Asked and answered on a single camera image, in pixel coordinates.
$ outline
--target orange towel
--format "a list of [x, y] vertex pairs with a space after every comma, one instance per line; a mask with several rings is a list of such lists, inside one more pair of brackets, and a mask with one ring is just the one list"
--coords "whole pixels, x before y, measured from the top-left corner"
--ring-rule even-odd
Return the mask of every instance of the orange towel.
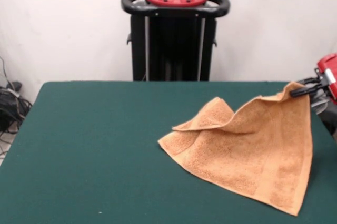
[[302, 87], [252, 99], [234, 113], [214, 98], [158, 142], [191, 174], [297, 216], [312, 160], [310, 101]]

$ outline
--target green felt surface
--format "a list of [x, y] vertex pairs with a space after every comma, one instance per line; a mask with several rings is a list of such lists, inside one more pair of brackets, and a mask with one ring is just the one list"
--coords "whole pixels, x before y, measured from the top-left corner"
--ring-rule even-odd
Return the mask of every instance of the green felt surface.
[[298, 217], [177, 165], [157, 140], [215, 96], [236, 110], [285, 83], [48, 83], [0, 167], [0, 223], [337, 223], [337, 147], [312, 116]]

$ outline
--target white backdrop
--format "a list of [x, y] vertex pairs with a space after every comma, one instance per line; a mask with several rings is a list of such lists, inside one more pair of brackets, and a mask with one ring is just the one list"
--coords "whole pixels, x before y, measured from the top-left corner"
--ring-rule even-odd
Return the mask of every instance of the white backdrop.
[[[337, 0], [230, 0], [211, 80], [297, 80], [337, 50]], [[52, 80], [132, 80], [120, 0], [0, 0], [0, 54], [34, 100]]]

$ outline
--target black ring handle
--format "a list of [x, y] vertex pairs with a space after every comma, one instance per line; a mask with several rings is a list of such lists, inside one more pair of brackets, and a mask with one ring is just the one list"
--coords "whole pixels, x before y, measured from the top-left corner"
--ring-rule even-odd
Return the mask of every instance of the black ring handle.
[[225, 16], [230, 11], [229, 0], [208, 0], [218, 6], [202, 5], [198, 7], [162, 7], [149, 3], [135, 4], [136, 0], [122, 0], [122, 9], [132, 15], [162, 16], [162, 17], [200, 17], [217, 18]]

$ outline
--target black clamp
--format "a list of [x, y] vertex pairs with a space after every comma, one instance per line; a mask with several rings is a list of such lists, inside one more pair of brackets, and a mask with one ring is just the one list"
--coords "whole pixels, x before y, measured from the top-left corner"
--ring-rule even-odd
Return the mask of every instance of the black clamp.
[[331, 97], [331, 93], [329, 90], [329, 81], [326, 79], [326, 77], [320, 72], [320, 70], [317, 68], [315, 69], [315, 72], [317, 74], [317, 77], [315, 78], [306, 78], [301, 81], [298, 81], [299, 84], [302, 85], [308, 85], [308, 84], [315, 84], [312, 87], [303, 87], [296, 89], [294, 91], [290, 92], [291, 97], [299, 97], [303, 95], [309, 94], [310, 97], [316, 96], [319, 90], [323, 90], [325, 94], [328, 97]]

